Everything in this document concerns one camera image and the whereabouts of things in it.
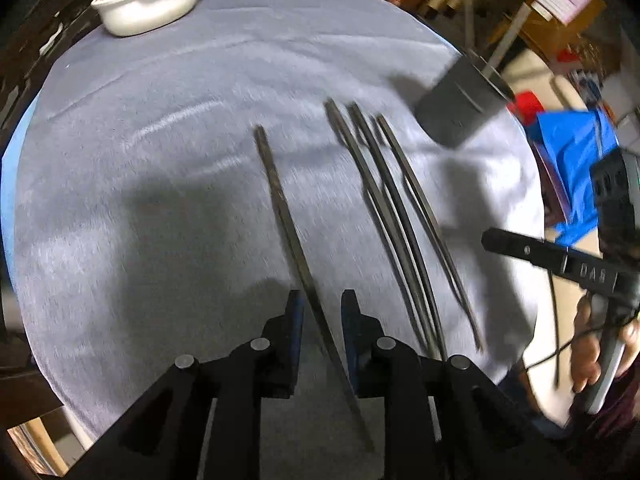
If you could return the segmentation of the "person's right hand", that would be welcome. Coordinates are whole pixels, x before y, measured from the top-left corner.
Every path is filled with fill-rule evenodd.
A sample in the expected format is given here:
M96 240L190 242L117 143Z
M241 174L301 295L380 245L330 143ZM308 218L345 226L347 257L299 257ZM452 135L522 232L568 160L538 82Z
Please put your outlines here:
M574 318L575 333L582 333L590 327L591 300L588 295L582 296L577 304ZM639 354L639 320L635 318L625 325L618 333L618 339L623 341L625 351L615 377L622 377L631 368ZM593 385L601 375L598 364L600 356L600 342L595 334L576 338L570 346L570 377L573 382L574 393L580 393L585 386Z

